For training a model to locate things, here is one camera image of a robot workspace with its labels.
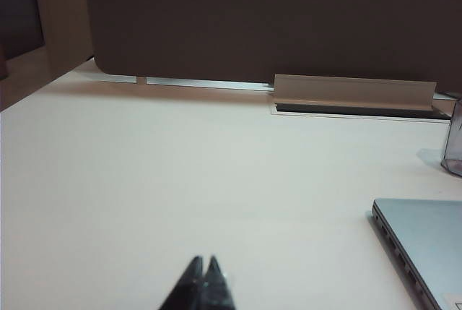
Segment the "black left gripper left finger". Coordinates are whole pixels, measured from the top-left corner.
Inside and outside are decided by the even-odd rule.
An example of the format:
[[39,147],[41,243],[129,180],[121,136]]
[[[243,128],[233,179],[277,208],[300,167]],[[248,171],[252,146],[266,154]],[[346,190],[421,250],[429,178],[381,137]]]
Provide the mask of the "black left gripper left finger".
[[203,257],[195,256],[184,269],[160,310],[193,310],[199,307]]

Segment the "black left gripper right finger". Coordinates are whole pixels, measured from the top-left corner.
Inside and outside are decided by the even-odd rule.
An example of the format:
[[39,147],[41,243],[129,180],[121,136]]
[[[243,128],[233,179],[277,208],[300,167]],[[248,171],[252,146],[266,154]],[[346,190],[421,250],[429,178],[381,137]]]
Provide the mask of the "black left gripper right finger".
[[203,277],[200,292],[200,309],[236,309],[226,277],[222,273],[215,256],[211,257]]

